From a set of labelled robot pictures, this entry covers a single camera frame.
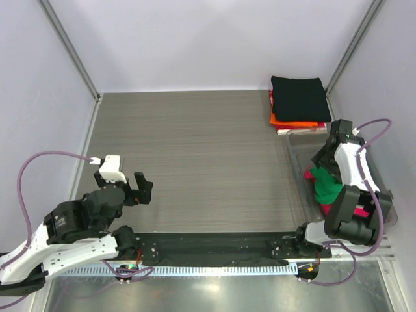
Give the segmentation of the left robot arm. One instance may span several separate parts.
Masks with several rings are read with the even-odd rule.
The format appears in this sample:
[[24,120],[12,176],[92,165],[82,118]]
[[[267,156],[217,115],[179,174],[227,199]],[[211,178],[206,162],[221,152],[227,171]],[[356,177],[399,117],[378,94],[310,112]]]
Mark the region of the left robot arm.
[[32,234],[30,243],[1,254],[1,296],[27,296],[46,281],[94,261],[132,259],[139,243],[133,229],[121,226],[110,232],[125,206],[147,205],[153,183],[135,172],[138,188],[128,182],[104,181],[94,174],[99,188],[82,198],[60,203]]

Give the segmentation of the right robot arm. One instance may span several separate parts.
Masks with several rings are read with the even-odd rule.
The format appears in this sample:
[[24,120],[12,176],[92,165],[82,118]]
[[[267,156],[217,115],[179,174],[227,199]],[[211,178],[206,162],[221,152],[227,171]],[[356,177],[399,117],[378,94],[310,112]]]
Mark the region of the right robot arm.
[[323,147],[313,156],[309,177],[318,186],[322,172],[337,186],[325,219],[305,223],[296,230],[294,252],[307,257],[313,252],[347,244],[365,246],[367,250],[351,250],[354,256],[373,254],[383,239],[385,219],[393,205],[390,195],[383,193],[374,182],[367,164],[370,141],[359,135],[359,129],[348,120],[332,123]]

